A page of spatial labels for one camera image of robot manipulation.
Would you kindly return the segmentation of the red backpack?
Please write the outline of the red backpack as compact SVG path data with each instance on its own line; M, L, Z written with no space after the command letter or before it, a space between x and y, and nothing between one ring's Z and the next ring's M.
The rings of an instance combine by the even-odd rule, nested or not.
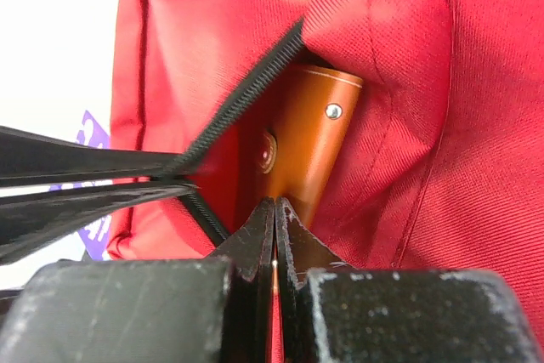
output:
M199 188L116 213L110 256L202 259L285 198L234 220L237 126L292 65L363 81L303 226L356 269L499 275L543 359L543 0L119 0L111 144ZM275 223L271 267L288 362Z

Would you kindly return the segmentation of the brown leather wallet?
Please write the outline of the brown leather wallet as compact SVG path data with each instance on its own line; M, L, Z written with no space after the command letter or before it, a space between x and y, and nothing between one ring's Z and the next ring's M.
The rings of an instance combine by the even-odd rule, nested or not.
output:
M343 71L292 65L265 89L237 126L236 223L264 197L285 197L311 225L362 88Z

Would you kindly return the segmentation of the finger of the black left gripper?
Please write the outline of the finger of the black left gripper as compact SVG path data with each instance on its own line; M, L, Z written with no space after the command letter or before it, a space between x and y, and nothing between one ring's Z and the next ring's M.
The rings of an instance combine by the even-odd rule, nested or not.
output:
M5 196L1 263L16 262L116 210L195 191L188 182L138 182Z
M108 150L1 127L1 186L21 187L104 179L178 180L163 176L173 154Z

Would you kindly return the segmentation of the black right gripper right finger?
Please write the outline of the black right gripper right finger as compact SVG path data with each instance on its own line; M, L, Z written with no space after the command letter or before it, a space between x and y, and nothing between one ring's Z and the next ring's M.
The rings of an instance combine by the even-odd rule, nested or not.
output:
M288 362L539 362L507 283L481 269L356 269L275 204Z

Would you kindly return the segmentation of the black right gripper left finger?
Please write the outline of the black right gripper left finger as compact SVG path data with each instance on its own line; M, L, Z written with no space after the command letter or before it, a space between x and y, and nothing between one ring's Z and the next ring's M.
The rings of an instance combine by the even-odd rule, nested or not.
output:
M266 362L275 204L202 259L58 262L1 328L4 362Z

